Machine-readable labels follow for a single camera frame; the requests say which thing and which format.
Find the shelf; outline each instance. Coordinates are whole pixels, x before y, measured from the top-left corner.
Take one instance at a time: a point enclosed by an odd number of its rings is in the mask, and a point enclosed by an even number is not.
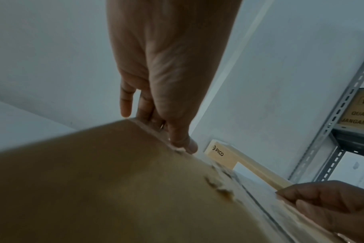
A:
[[[342,150],[364,156],[364,129],[337,124],[332,133]]]

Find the slotted metal rack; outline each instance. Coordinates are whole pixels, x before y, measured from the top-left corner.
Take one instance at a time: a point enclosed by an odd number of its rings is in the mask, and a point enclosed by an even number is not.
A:
[[[364,130],[340,126],[338,123],[345,109],[357,93],[364,81],[364,62],[343,92],[341,98],[324,122],[323,126],[311,142],[289,176],[289,180],[298,183],[309,165],[314,160],[326,139],[331,139],[334,149],[323,163],[312,181],[326,181],[340,162],[345,152],[358,153],[364,156]]]

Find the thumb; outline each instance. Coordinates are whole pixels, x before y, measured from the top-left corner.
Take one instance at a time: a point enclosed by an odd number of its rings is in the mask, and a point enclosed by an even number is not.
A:
[[[298,211],[328,231],[337,233],[346,231],[340,225],[345,220],[342,219],[344,214],[309,204],[303,200],[297,200],[296,206]]]
[[[172,145],[177,148],[185,148],[189,154],[194,154],[198,151],[197,143],[189,136],[189,125],[180,126],[168,123],[168,131]]]

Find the fingernail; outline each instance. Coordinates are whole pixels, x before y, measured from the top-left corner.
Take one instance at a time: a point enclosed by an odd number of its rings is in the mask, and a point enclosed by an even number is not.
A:
[[[185,149],[186,149],[186,152],[188,152],[189,154],[192,155],[198,151],[198,145],[194,140],[190,139],[189,146]]]
[[[298,211],[300,211],[302,214],[309,216],[312,214],[312,208],[310,204],[303,200],[297,200],[295,205],[297,206]]]

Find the hand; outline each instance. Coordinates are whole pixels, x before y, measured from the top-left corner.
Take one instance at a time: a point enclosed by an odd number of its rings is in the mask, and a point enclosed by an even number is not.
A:
[[[364,190],[340,181],[287,187],[278,195],[325,229],[364,242]]]
[[[110,40],[121,73],[120,109],[197,151],[189,125],[215,75],[241,0],[107,0]]]

